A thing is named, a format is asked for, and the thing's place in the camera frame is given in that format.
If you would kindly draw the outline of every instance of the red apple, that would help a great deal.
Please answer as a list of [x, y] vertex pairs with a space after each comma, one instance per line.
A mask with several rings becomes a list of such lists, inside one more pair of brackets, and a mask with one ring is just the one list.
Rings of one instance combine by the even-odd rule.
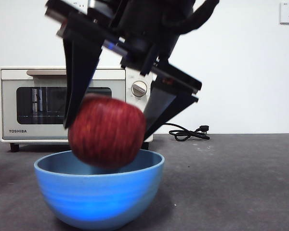
[[87, 94], [68, 140], [74, 155], [84, 163], [122, 167], [136, 157], [145, 136], [145, 116], [137, 107], [110, 97]]

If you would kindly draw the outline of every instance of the bowl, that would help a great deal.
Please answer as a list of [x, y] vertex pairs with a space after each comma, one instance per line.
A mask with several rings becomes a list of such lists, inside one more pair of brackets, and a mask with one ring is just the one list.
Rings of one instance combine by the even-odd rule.
[[72, 151], [34, 163], [44, 201], [57, 218], [96, 231], [116, 230], [143, 213], [158, 191], [163, 166], [164, 157], [147, 150], [112, 170], [87, 165]]

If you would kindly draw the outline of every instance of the toaster oven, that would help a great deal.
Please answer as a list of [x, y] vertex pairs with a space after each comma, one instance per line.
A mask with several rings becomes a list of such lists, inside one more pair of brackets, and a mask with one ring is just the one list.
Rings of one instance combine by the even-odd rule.
[[[152, 78], [131, 69], [98, 67], [87, 92], [125, 101], [143, 111]], [[13, 152], [22, 143], [68, 143], [63, 127], [65, 100], [64, 67], [0, 68], [0, 141], [10, 143]]]

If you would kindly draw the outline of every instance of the table surface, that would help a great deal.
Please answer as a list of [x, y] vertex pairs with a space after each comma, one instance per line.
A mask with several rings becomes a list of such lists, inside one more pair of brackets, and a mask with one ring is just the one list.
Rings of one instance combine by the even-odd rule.
[[[0, 143], [0, 231], [79, 231], [48, 209], [33, 168], [68, 149]], [[159, 191], [120, 231], [289, 231], [289, 134], [155, 135], [149, 149], [165, 156]]]

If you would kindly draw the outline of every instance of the oven door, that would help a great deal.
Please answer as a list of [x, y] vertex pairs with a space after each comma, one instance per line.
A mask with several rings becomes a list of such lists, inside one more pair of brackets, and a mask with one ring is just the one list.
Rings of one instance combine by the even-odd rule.
[[[67, 130], [63, 128], [66, 100], [66, 76], [63, 72], [1, 71], [3, 140], [67, 141]], [[125, 101], [125, 70], [96, 70], [87, 92]]]

